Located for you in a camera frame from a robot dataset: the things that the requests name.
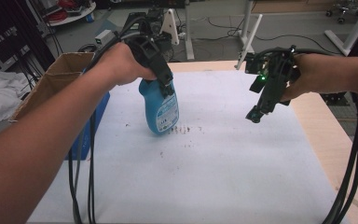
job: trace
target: metal stand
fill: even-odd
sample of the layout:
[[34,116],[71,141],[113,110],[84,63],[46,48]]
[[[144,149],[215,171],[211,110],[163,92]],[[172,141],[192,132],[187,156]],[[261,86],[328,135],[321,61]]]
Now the metal stand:
[[[252,3],[253,3],[253,0],[245,0],[245,14],[243,15],[242,30],[238,31],[238,34],[239,34],[242,44],[244,46],[246,46],[248,43],[248,37],[246,36],[246,34],[247,34],[248,28],[249,28],[249,19],[251,17],[251,12],[252,12]],[[255,53],[252,46],[249,46],[249,53]]]
[[185,40],[185,46],[186,46],[186,54],[187,59],[189,61],[194,61],[194,50],[193,50],[193,43],[191,42],[191,36],[190,36],[190,9],[189,6],[190,1],[186,0],[186,40]]
[[241,39],[242,39],[242,42],[243,42],[243,48],[242,48],[242,52],[241,52],[241,58],[240,60],[238,61],[237,65],[235,65],[234,67],[237,69],[237,70],[240,70],[241,68],[241,64],[243,63],[243,61],[245,60],[245,57],[246,55],[248,54],[248,52],[250,53],[255,53],[255,51],[252,49],[252,41],[255,37],[255,32],[257,31],[257,28],[258,28],[258,25],[260,24],[261,22],[261,18],[263,17],[262,14],[258,15],[258,18],[257,18],[257,21],[255,22],[255,25],[251,31],[251,34],[249,35],[249,37],[246,37],[246,36],[242,36]]
[[345,42],[342,42],[331,30],[326,30],[324,33],[327,35],[327,37],[341,50],[341,52],[348,56],[348,54],[351,52],[351,48],[354,44],[354,42],[358,38],[358,22],[356,22],[355,26],[351,30],[350,35],[345,40]]
[[[248,49],[248,52],[255,53],[252,46],[249,45],[249,47],[246,47],[248,44],[250,44],[252,42],[252,40],[248,41],[248,37],[246,37],[246,33],[247,33],[248,27],[249,27],[249,18],[251,16],[253,0],[244,0],[244,2],[245,2],[245,13],[244,13],[244,17],[243,17],[243,25],[242,25],[242,30],[239,31],[240,39],[242,41],[242,44],[244,45],[244,47],[242,48],[242,52],[244,51],[244,49]],[[186,45],[187,59],[189,61],[194,61],[195,60],[194,50],[193,50],[193,44],[191,42],[191,36],[190,36],[189,5],[190,5],[190,1],[186,0],[186,42],[185,42],[185,45]]]

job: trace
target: shelf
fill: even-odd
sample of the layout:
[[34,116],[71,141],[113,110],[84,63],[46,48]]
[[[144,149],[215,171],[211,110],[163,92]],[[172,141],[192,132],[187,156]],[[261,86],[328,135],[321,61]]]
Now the shelf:
[[51,22],[49,24],[49,26],[58,26],[58,25],[64,25],[66,23],[72,22],[72,21],[77,21],[80,20],[84,17],[86,17],[87,15],[89,15],[97,6],[97,4],[95,2],[90,4],[90,7],[86,7],[79,16],[74,16],[74,17],[68,17],[63,21],[58,21],[58,22]]

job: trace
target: desk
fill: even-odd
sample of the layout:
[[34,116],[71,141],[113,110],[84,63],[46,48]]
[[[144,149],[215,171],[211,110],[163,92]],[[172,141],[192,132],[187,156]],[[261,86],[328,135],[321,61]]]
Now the desk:
[[[215,63],[172,63],[175,72],[203,70],[232,70],[232,62]],[[351,152],[351,139],[339,125],[330,109],[319,94],[304,94],[292,101],[291,106],[310,140],[332,188],[337,192],[347,167]],[[358,190],[347,217],[353,224],[358,224]]]
[[[185,72],[185,71],[219,71],[219,70],[234,70],[234,65],[236,64],[235,61],[232,62],[216,62],[216,63],[172,63],[170,64],[171,69],[173,72],[177,74],[176,76],[176,84],[175,87],[179,91],[180,85],[183,85],[184,82],[178,82],[181,78],[179,78],[180,74],[179,72]],[[202,88],[201,85],[208,85],[210,83],[213,84],[213,87],[216,87],[219,85],[222,85],[222,89],[225,91],[225,96],[227,99],[230,99],[231,95],[227,94],[227,90],[230,90],[230,85],[234,85],[235,88],[240,88],[241,92],[248,93],[246,90],[248,87],[246,87],[243,84],[248,85],[249,83],[242,83],[244,80],[249,80],[250,78],[246,76],[246,74],[240,74],[239,71],[235,71],[236,77],[239,77],[238,81],[233,81],[232,78],[228,78],[229,84],[227,84],[227,81],[222,75],[226,74],[222,72],[222,74],[219,74],[218,76],[213,75],[208,78],[212,80],[212,82],[202,82],[199,78],[192,78],[192,77],[186,77],[186,81],[193,80],[193,85],[196,83],[197,85],[200,85],[200,88]],[[270,143],[270,141],[262,141],[263,137],[262,135],[265,133],[267,136],[270,136],[269,134],[278,134],[280,137],[285,136],[284,134],[277,133],[275,130],[275,126],[273,126],[272,123],[276,121],[276,119],[269,116],[268,118],[263,118],[262,122],[260,124],[253,124],[252,122],[246,122],[244,120],[244,117],[248,111],[247,109],[250,108],[242,108],[241,106],[238,106],[238,102],[243,102],[244,96],[237,95],[238,97],[235,98],[234,103],[235,104],[221,104],[222,102],[217,102],[216,99],[210,99],[208,98],[209,94],[203,94],[203,90],[199,91],[198,94],[194,95],[197,97],[204,97],[208,99],[210,102],[216,101],[219,105],[218,107],[215,107],[214,109],[218,109],[217,112],[220,110],[221,113],[214,113],[218,117],[201,117],[200,120],[192,116],[191,122],[189,120],[186,120],[188,118],[189,113],[185,112],[192,112],[197,116],[197,114],[205,114],[209,113],[210,111],[202,111],[202,108],[195,108],[189,106],[192,105],[191,101],[192,98],[187,97],[184,99],[184,97],[178,95],[179,100],[179,108],[181,110],[182,108],[182,115],[179,120],[181,120],[181,123],[178,123],[177,130],[172,130],[171,135],[161,136],[160,138],[156,137],[150,137],[150,135],[147,136],[147,132],[150,132],[147,130],[146,127],[138,127],[140,123],[136,123],[136,118],[141,118],[144,114],[143,111],[143,105],[140,104],[142,102],[142,96],[134,92],[134,94],[129,94],[127,90],[130,90],[130,87],[118,87],[122,88],[121,90],[113,90],[112,91],[112,98],[111,101],[114,101],[114,99],[119,99],[122,97],[130,97],[130,101],[124,101],[122,104],[118,104],[117,101],[111,102],[113,106],[109,106],[110,111],[105,112],[106,114],[103,117],[104,122],[111,122],[108,125],[101,125],[98,130],[99,133],[104,133],[106,138],[106,135],[109,136],[111,139],[115,139],[115,141],[110,142],[108,141],[101,141],[101,136],[97,134],[96,138],[96,148],[108,148],[112,150],[105,150],[105,151],[96,151],[96,154],[98,154],[98,162],[105,163],[105,168],[111,169],[112,172],[98,172],[98,162],[96,162],[96,188],[97,188],[97,194],[96,194],[96,216],[97,221],[99,220],[99,217],[102,219],[100,222],[106,222],[106,217],[110,217],[111,214],[114,214],[113,220],[117,220],[117,222],[124,222],[124,223],[139,223],[139,222],[150,222],[150,220],[153,220],[153,218],[158,218],[158,220],[163,220],[160,222],[163,223],[169,223],[169,222],[176,222],[176,223],[184,223],[188,222],[189,220],[191,223],[243,223],[245,220],[249,220],[247,218],[257,218],[257,220],[265,220],[264,215],[268,215],[269,217],[273,217],[276,221],[276,223],[317,223],[315,220],[320,220],[321,218],[321,212],[326,213],[328,211],[329,207],[326,207],[326,202],[329,203],[330,200],[334,200],[335,194],[333,192],[333,189],[339,188],[340,181],[342,179],[344,170],[346,168],[346,162],[347,158],[349,157],[349,151],[351,148],[351,141],[346,136],[346,134],[342,131],[339,124],[331,114],[331,112],[328,110],[327,106],[324,104],[324,102],[321,100],[321,98],[317,94],[306,94],[302,96],[301,98],[295,100],[292,102],[292,107],[296,114],[290,112],[290,109],[282,107],[277,108],[276,111],[271,116],[285,116],[285,113],[287,111],[288,115],[290,116],[290,122],[289,120],[286,120],[284,124],[287,125],[287,127],[294,127],[298,126],[299,124],[293,123],[293,118],[297,116],[300,124],[302,125],[302,128],[305,131],[305,135],[308,137],[308,140],[310,141],[311,147],[314,149],[314,152],[317,155],[317,158],[319,159],[322,167],[324,168],[324,172],[327,176],[327,178],[324,180],[324,172],[320,166],[314,166],[313,164],[311,166],[311,169],[307,169],[306,163],[302,163],[302,165],[297,166],[298,169],[301,169],[301,173],[303,175],[306,175],[308,177],[312,177],[312,174],[321,175],[322,179],[318,179],[316,186],[314,189],[311,189],[310,191],[303,192],[300,194],[300,197],[292,195],[292,191],[290,190],[296,190],[302,188],[308,188],[308,185],[314,186],[315,183],[313,182],[302,182],[307,181],[307,179],[303,179],[301,181],[293,181],[290,180],[290,182],[286,181],[286,178],[290,179],[290,175],[294,173],[291,169],[283,169],[284,164],[282,166],[280,164],[272,164],[274,157],[281,157],[281,152],[274,150],[277,146],[274,146]],[[130,110],[124,110],[122,108],[126,108],[128,105],[134,105],[136,106],[136,109],[130,111]],[[227,111],[227,108],[235,108],[234,113],[231,113],[229,116],[227,116],[227,113],[224,113]],[[213,119],[215,120],[215,123],[211,123],[210,120],[204,122],[203,119]],[[225,122],[231,122],[235,123],[237,122],[234,127],[234,130],[229,128],[225,124]],[[256,130],[256,127],[259,127],[258,125],[267,125],[268,129],[263,129],[262,131]],[[115,132],[115,128],[112,129],[112,126],[117,126],[120,129],[120,132]],[[224,135],[226,138],[227,136],[229,139],[225,139],[225,142],[229,143],[229,147],[221,147],[221,142],[223,138],[214,139],[213,144],[219,145],[218,150],[213,149],[209,150],[208,147],[212,146],[210,142],[199,142],[198,137],[202,138],[204,134],[209,133],[216,133],[219,134],[225,134],[225,132],[229,132],[232,135]],[[252,132],[257,132],[257,135],[254,135],[255,139],[249,138],[249,135],[252,135]],[[292,144],[298,144],[296,139],[301,136],[302,132],[299,133],[291,133],[295,136],[292,138],[285,138],[288,142],[283,142],[283,149],[285,149],[287,146],[290,146]],[[144,145],[139,145],[137,142],[140,141],[139,138],[142,138],[141,141],[145,141],[148,145],[151,144],[152,147],[144,148]],[[185,142],[180,142],[181,151],[172,151],[170,150],[172,148],[171,145],[167,146],[165,143],[166,139],[182,139],[186,140]],[[252,154],[256,156],[261,156],[259,153],[260,151],[257,150],[250,150],[248,147],[246,147],[249,144],[252,144],[253,142],[256,142],[257,145],[262,145],[264,148],[270,148],[272,150],[268,150],[268,156],[264,157],[266,159],[265,161],[260,161],[260,164],[256,167],[249,166],[246,167],[247,164],[253,163],[253,161],[249,161],[248,154],[245,154],[246,156],[243,157],[243,150],[235,150],[234,148],[238,147],[240,144],[241,147],[243,147],[244,150],[247,150],[246,153],[250,153],[249,156],[252,156]],[[126,144],[126,146],[131,147],[125,147],[122,149],[119,149],[122,144]],[[300,148],[310,148],[309,146],[301,145]],[[310,150],[307,150],[308,154],[307,157],[314,156],[312,153],[311,148]],[[297,161],[296,156],[299,153],[289,153],[284,154],[282,161],[288,161],[288,162],[302,162]],[[219,160],[212,161],[211,166],[211,159],[218,157]],[[135,165],[141,164],[142,167],[145,168],[145,170],[141,169],[132,169],[132,167]],[[81,173],[86,173],[88,165],[87,163],[82,167],[84,168],[81,170]],[[260,173],[261,168],[267,168],[271,173]],[[274,177],[271,174],[277,174],[276,171],[271,168],[277,168],[281,169],[279,172],[282,172],[282,178],[281,180],[278,179],[278,182],[273,182],[274,185],[277,186],[276,190],[274,191],[263,191],[261,194],[257,191],[257,188],[253,187],[254,184],[259,184],[258,187],[264,188],[266,186],[266,183],[269,182],[270,177]],[[225,175],[225,181],[222,182],[214,182],[216,183],[216,186],[211,186],[210,188],[204,188],[200,189],[200,186],[194,185],[194,183],[202,183],[202,181],[208,181],[209,179],[206,179],[206,177],[201,176],[200,179],[195,179],[191,172],[199,173],[199,174],[207,174],[208,178],[215,178],[216,176],[220,176],[222,173]],[[235,174],[241,174],[243,172],[244,175],[252,177],[252,179],[255,181],[249,181],[249,179],[243,179],[241,182],[241,185],[236,185],[238,179],[235,176]],[[43,205],[45,207],[41,209],[36,209],[36,213],[40,213],[47,217],[59,217],[59,216],[66,216],[68,218],[68,213],[63,214],[60,208],[60,205],[62,203],[68,203],[66,200],[68,200],[68,189],[67,189],[67,181],[65,176],[67,175],[66,172],[61,172],[58,174],[57,178],[58,181],[62,183],[57,183],[55,180],[55,183],[53,183],[52,187],[54,193],[50,194],[47,193],[46,197],[54,197],[54,199],[47,198],[44,202],[42,200]],[[167,192],[167,189],[158,189],[156,191],[156,188],[158,186],[154,186],[153,182],[150,182],[150,179],[155,179],[156,177],[164,177],[162,178],[162,186],[169,187],[169,190]],[[79,180],[81,186],[83,189],[81,191],[84,191],[84,184],[86,181]],[[184,190],[183,184],[185,183],[186,186],[189,188],[188,192],[191,194],[188,194],[187,191],[185,191],[184,194],[177,194],[177,191],[173,189],[177,189],[178,191]],[[134,192],[132,189],[138,188],[138,186],[141,186],[141,192]],[[227,186],[230,186],[229,190],[224,190],[223,194],[221,195],[215,195],[215,189],[226,189]],[[314,190],[318,191],[319,188],[324,189],[320,192],[316,192],[317,194],[314,194]],[[123,195],[115,194],[117,190],[124,190],[122,191]],[[258,194],[260,199],[263,200],[263,203],[253,201],[253,195],[250,195],[247,190],[251,190],[252,192],[255,192]],[[305,219],[301,216],[301,214],[296,213],[294,210],[291,210],[290,213],[285,213],[282,210],[284,210],[285,206],[277,207],[276,204],[280,204],[279,202],[272,202],[274,201],[273,196],[277,194],[278,192],[286,195],[284,197],[285,202],[289,202],[285,204],[285,206],[292,205],[292,203],[297,203],[297,199],[299,199],[302,202],[305,202],[306,207],[312,208],[312,212],[308,212],[307,214],[310,214],[310,217],[308,217],[307,221],[304,221]],[[249,199],[247,202],[243,201],[243,196],[246,196],[245,199]],[[139,196],[145,197],[146,200],[139,201]],[[79,199],[85,199],[85,194],[80,192],[78,193],[78,200]],[[86,215],[84,202],[81,202],[82,200],[79,200],[80,208],[81,208],[81,215],[84,217]],[[321,203],[322,207],[313,207],[314,204]],[[221,213],[222,210],[215,210],[211,211],[207,208],[214,208],[222,206],[225,207],[224,215],[227,216],[229,214],[229,219],[225,221],[222,221],[221,217],[216,216],[217,213]],[[264,212],[259,212],[261,209],[265,206],[271,207],[272,209],[268,210],[266,214]],[[160,211],[165,211],[166,206],[174,206],[173,210],[169,210],[170,213],[164,213]],[[197,214],[194,213],[185,213],[185,212],[191,212],[192,210],[198,210],[200,213],[204,214],[203,218],[200,218],[197,216]],[[139,220],[136,219],[137,217],[146,217],[148,219]],[[185,217],[188,218],[187,221],[178,221],[178,219]],[[349,215],[349,220],[351,223],[358,223],[358,194],[356,195],[355,202],[353,203]],[[36,222],[37,217],[33,217],[31,221]],[[269,222],[257,222],[257,223],[273,223],[273,221]]]

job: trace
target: blue spray bottle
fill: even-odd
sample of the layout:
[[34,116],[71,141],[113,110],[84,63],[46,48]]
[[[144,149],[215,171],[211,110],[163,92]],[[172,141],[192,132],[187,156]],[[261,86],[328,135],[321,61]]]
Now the blue spray bottle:
[[179,120],[179,108],[173,87],[173,75],[158,46],[152,38],[128,41],[132,54],[141,65],[150,68],[157,79],[143,79],[139,92],[145,98],[147,125],[156,134],[166,133]]
[[179,107],[172,81],[161,87],[158,80],[142,80],[139,92],[145,98],[147,125],[156,134],[166,133],[179,119]]

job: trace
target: floor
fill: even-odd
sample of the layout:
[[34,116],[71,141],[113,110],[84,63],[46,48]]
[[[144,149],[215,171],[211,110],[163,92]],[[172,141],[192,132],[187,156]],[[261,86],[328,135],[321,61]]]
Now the floor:
[[[105,29],[120,31],[130,11],[143,9],[113,9],[94,11],[94,22],[83,20],[74,21],[54,27],[63,52],[78,51],[86,44],[94,44],[94,37]],[[351,32],[357,18],[346,16],[344,24],[337,23],[337,17],[327,18],[324,12],[265,14],[257,29],[252,47],[255,52],[275,47],[289,48],[296,45],[299,49],[323,49],[339,55],[339,50],[324,35],[325,30],[332,30],[340,39],[345,41]],[[252,15],[250,26],[255,23],[256,15]],[[231,17],[202,17],[191,18],[191,36],[195,61],[224,61],[238,60],[241,42],[236,28],[241,28],[241,16]],[[177,10],[177,25],[185,25],[185,12]],[[55,55],[60,51],[52,38],[47,37],[47,43]],[[172,62],[186,62],[186,47],[184,41],[173,47]],[[349,137],[354,135],[356,113],[351,103],[351,97],[346,95],[345,104],[330,105],[332,113],[340,122]],[[0,130],[7,126],[0,122]]]

